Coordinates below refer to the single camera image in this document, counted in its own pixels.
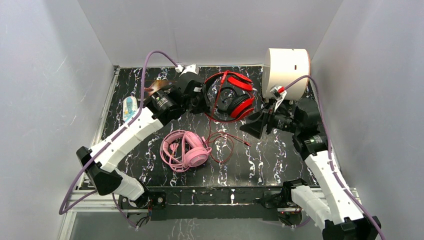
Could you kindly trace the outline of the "black on-ear headphones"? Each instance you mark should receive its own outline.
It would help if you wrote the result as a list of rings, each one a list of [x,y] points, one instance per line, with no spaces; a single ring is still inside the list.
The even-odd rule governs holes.
[[[239,94],[239,92],[237,92],[234,88],[229,86],[224,87],[220,91],[220,94],[217,95],[218,97],[218,102],[216,106],[217,111],[222,114],[226,113],[231,102],[240,96],[241,94]]]

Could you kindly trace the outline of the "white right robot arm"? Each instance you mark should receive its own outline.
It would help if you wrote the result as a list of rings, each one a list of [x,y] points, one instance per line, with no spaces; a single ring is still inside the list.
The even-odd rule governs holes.
[[[305,180],[298,178],[283,183],[278,194],[281,203],[301,207],[321,230],[324,240],[377,239],[381,222],[364,210],[340,175],[317,102],[302,98],[292,114],[266,107],[240,127],[257,139],[274,129],[292,133],[295,150],[312,171],[323,194],[319,198]]]

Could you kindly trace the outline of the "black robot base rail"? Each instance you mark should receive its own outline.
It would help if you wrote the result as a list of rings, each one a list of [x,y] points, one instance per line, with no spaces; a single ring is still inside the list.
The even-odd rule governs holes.
[[[302,209],[283,196],[282,187],[150,187],[146,202],[137,205],[118,198],[119,207],[129,214],[152,211],[153,221],[175,219],[261,219],[300,224]]]

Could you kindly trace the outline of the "pink over-ear headphones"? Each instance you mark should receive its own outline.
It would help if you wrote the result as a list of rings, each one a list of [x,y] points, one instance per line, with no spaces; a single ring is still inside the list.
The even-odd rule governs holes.
[[[159,155],[174,172],[183,173],[204,164],[211,151],[204,137],[192,131],[175,130],[162,140]]]

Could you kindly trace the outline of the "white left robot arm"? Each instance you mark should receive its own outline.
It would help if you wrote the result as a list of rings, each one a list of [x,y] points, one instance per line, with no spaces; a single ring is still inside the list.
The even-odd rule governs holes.
[[[134,177],[118,170],[126,155],[151,134],[186,111],[206,110],[205,79],[193,72],[182,73],[177,80],[150,94],[137,113],[104,141],[87,148],[80,147],[76,155],[97,193],[115,193],[126,197],[137,208],[149,203],[146,186]]]

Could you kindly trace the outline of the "red and black headphones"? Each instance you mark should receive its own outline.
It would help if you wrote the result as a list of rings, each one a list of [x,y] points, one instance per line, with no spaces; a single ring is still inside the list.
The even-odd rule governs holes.
[[[217,80],[219,88],[214,100],[209,104],[205,115],[215,122],[232,123],[239,121],[253,112],[253,81],[248,77],[232,71],[216,73],[204,82],[204,93],[209,92]]]

